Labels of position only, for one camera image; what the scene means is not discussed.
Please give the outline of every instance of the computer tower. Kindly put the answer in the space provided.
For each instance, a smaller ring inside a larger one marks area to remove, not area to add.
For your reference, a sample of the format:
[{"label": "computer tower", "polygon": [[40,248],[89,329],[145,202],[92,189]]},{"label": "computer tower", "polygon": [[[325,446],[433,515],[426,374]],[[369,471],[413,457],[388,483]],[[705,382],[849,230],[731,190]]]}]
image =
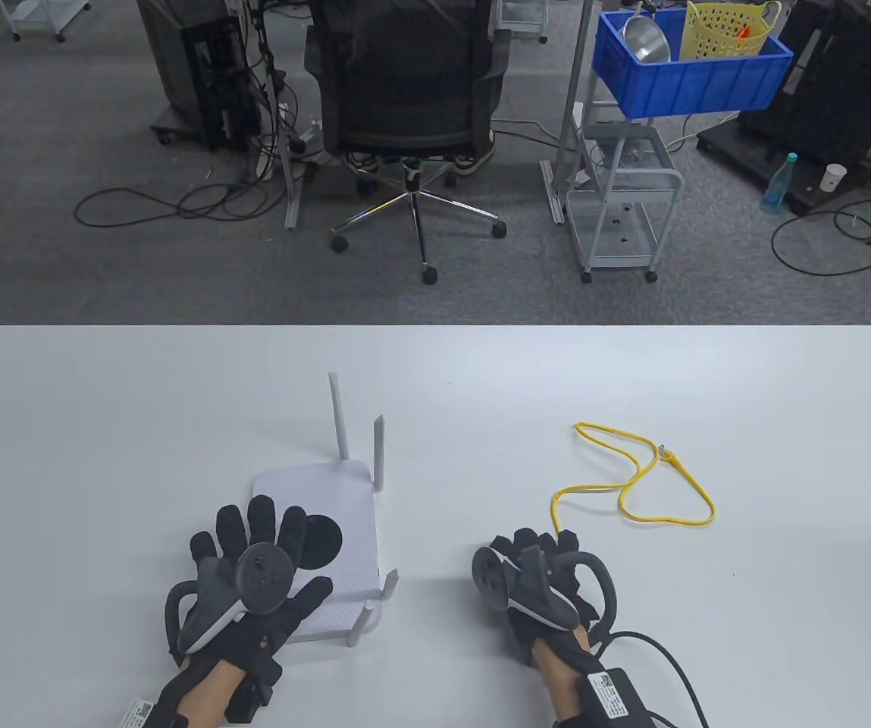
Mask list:
[{"label": "computer tower", "polygon": [[247,149],[259,133],[258,105],[240,24],[224,0],[138,0],[138,8],[172,117],[181,121],[153,124],[159,141],[187,132],[209,149]]},{"label": "computer tower", "polygon": [[799,0],[779,39],[795,53],[782,89],[741,129],[782,149],[854,169],[871,149],[871,7],[857,0]]}]

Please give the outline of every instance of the white cup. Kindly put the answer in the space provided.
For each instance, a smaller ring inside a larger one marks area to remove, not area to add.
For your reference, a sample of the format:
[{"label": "white cup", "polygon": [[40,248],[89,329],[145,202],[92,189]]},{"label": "white cup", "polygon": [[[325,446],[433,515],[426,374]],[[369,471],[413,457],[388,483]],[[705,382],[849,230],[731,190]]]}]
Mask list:
[{"label": "white cup", "polygon": [[827,164],[826,172],[822,173],[822,180],[819,181],[819,189],[823,192],[835,192],[836,185],[843,180],[847,168],[841,164]]}]

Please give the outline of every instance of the sneaker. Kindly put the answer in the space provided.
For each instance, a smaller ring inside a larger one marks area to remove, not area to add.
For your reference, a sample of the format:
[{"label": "sneaker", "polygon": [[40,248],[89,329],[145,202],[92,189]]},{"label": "sneaker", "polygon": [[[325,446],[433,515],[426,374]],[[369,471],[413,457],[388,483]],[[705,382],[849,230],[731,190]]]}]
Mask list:
[{"label": "sneaker", "polygon": [[479,159],[471,156],[456,156],[453,159],[453,167],[456,168],[456,174],[460,177],[468,177],[470,174],[474,174],[476,170],[478,170],[481,166],[486,164],[488,159],[493,156],[495,153],[495,134],[490,129],[490,150],[486,152]]},{"label": "sneaker", "polygon": [[351,152],[344,157],[344,163],[355,174],[377,174],[378,157],[375,155],[363,155],[360,152]]}]

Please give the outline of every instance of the white cart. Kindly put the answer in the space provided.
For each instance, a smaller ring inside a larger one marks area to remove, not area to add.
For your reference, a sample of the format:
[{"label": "white cart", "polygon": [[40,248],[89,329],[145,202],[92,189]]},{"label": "white cart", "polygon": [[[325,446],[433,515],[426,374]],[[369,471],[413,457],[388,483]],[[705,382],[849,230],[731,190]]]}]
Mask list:
[{"label": "white cart", "polygon": [[497,28],[546,42],[549,22],[547,0],[497,0]]},{"label": "white cart", "polygon": [[15,41],[23,31],[50,29],[58,42],[64,42],[62,30],[82,10],[91,10],[88,0],[20,0],[13,11],[0,0],[0,11],[8,22]]},{"label": "white cart", "polygon": [[[675,170],[653,119],[597,120],[598,111],[615,108],[616,102],[597,101],[596,88],[591,71],[585,101],[573,108],[577,158],[562,195],[580,280],[592,282],[594,268],[644,268],[644,280],[652,284],[685,178]],[[651,224],[648,205],[664,208],[660,231]]]}]

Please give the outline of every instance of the metal bowl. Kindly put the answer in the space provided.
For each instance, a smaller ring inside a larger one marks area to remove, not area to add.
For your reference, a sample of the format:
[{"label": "metal bowl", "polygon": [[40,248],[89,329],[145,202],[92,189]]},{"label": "metal bowl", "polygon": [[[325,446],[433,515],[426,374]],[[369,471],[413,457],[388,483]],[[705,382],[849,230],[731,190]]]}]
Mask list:
[{"label": "metal bowl", "polygon": [[664,31],[640,11],[627,18],[620,36],[640,63],[667,63],[671,60],[671,46]]}]

